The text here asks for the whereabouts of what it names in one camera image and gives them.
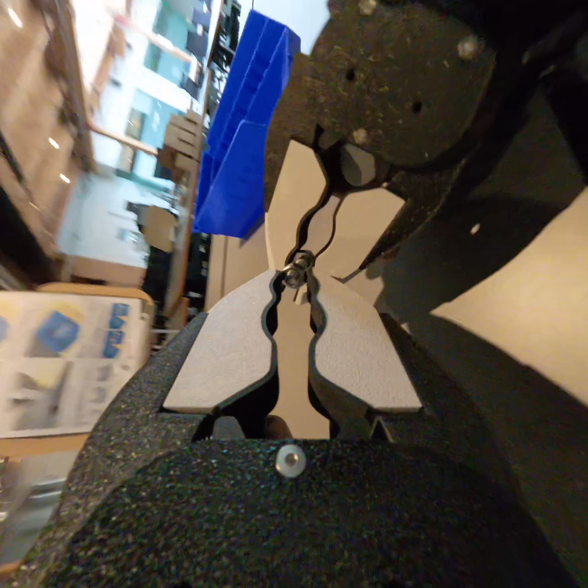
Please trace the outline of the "silver metal bolt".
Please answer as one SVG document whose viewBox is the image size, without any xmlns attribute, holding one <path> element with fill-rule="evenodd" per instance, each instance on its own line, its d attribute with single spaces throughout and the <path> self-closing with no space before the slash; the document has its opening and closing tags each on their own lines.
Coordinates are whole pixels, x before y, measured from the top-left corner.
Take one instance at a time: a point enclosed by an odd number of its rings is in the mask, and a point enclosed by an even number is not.
<svg viewBox="0 0 588 588">
<path fill-rule="evenodd" d="M 314 265 L 314 259 L 300 256 L 283 269 L 283 284 L 286 288 L 298 290 L 307 282 L 309 272 Z"/>
</svg>

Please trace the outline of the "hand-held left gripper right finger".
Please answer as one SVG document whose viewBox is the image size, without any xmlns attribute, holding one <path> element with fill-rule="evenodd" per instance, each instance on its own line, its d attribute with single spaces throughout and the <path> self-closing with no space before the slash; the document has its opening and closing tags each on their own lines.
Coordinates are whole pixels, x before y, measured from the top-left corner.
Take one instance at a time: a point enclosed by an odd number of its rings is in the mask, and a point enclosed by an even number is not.
<svg viewBox="0 0 588 588">
<path fill-rule="evenodd" d="M 415 386 L 376 309 L 325 272 L 308 281 L 318 311 L 309 375 L 381 412 L 418 412 Z"/>
</svg>

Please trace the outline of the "printed poster sheet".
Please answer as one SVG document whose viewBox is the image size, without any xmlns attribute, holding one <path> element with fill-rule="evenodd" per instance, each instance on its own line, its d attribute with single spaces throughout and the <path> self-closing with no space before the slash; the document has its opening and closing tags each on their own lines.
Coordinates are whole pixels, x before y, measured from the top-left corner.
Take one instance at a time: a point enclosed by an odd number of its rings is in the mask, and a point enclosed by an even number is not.
<svg viewBox="0 0 588 588">
<path fill-rule="evenodd" d="M 141 290 L 1 292 L 1 438 L 88 433 L 150 351 Z"/>
</svg>

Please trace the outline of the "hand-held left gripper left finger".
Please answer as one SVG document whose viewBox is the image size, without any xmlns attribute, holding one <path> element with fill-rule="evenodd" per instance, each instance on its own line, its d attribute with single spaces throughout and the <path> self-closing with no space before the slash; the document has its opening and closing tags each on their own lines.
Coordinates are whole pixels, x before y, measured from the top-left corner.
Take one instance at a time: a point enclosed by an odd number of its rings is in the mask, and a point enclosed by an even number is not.
<svg viewBox="0 0 588 588">
<path fill-rule="evenodd" d="M 267 270 L 221 299 L 207 314 L 164 409 L 212 414 L 275 373 L 268 314 L 277 302 L 277 270 Z"/>
</svg>

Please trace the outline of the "blue plastic storage bin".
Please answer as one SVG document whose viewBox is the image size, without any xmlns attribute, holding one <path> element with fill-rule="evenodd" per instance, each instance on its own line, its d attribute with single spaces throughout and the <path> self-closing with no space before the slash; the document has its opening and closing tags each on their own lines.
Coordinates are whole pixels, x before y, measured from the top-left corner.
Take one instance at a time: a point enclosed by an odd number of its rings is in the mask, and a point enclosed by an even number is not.
<svg viewBox="0 0 588 588">
<path fill-rule="evenodd" d="M 244 238 L 264 214 L 264 152 L 300 38 L 250 11 L 202 152 L 192 233 Z"/>
</svg>

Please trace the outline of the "stack of cardboard boxes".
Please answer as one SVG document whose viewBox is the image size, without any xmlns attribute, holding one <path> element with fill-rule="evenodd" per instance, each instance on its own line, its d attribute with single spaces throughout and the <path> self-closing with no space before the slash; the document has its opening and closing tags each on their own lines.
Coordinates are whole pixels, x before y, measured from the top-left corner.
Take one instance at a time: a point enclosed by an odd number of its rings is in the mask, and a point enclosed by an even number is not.
<svg viewBox="0 0 588 588">
<path fill-rule="evenodd" d="M 199 162 L 202 151 L 202 117 L 189 109 L 185 114 L 172 114 L 166 126 L 164 146 Z"/>
</svg>

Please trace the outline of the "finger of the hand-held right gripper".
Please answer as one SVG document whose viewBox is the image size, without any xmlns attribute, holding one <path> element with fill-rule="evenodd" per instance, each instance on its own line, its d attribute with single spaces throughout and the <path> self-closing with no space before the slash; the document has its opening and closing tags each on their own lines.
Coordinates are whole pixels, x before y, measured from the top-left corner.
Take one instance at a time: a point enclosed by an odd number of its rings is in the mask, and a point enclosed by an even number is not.
<svg viewBox="0 0 588 588">
<path fill-rule="evenodd" d="M 281 270 L 305 245 L 308 227 L 327 195 L 328 181 L 313 149 L 290 140 L 265 214 L 269 268 Z"/>
<path fill-rule="evenodd" d="M 347 195 L 334 216 L 332 240 L 318 255 L 318 272 L 339 279 L 356 272 L 404 205 L 387 189 Z"/>
</svg>

